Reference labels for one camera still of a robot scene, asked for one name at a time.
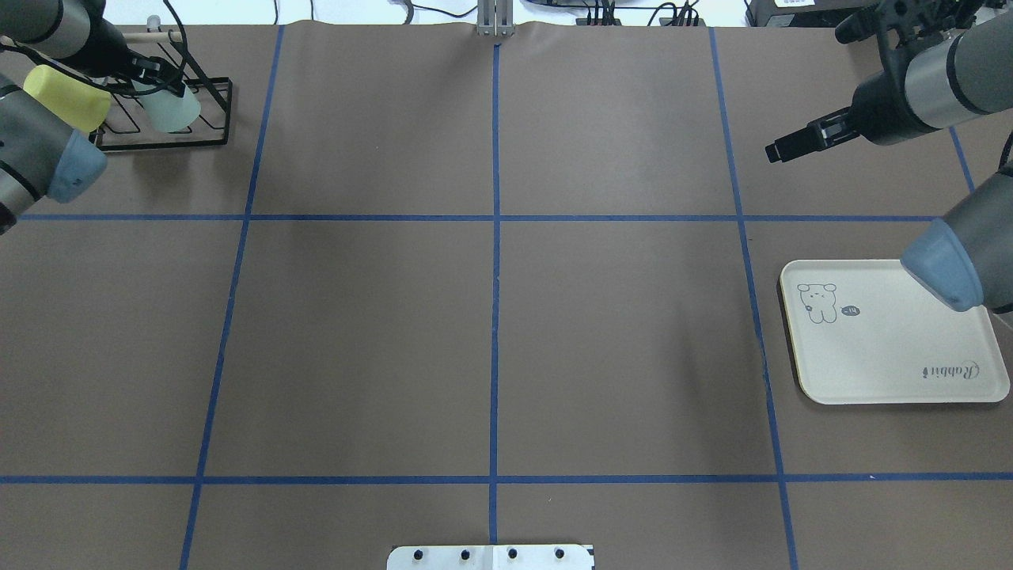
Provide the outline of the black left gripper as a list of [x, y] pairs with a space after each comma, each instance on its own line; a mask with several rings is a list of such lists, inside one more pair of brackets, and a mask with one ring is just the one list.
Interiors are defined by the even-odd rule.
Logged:
[[160, 55], [129, 51], [119, 68], [120, 89], [184, 89], [182, 70]]

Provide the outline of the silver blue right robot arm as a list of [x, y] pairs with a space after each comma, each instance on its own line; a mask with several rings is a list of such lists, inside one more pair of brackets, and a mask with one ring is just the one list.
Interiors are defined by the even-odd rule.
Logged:
[[[980, 1], [880, 1], [836, 26], [841, 44], [875, 39], [882, 69], [846, 108], [776, 139], [764, 152], [789, 162], [856, 138], [889, 146], [1012, 105], [1009, 12], [976, 22]], [[901, 255], [922, 288], [959, 313], [984, 307], [1005, 324], [1012, 311], [1011, 144], [996, 171]]]

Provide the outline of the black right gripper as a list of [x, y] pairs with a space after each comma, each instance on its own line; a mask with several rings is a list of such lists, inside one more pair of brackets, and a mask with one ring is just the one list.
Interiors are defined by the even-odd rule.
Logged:
[[806, 125], [809, 135], [786, 135], [764, 148], [768, 162], [789, 162], [803, 158], [811, 152], [811, 141], [815, 149], [829, 149], [850, 142], [860, 133], [851, 124], [850, 109], [838, 109]]

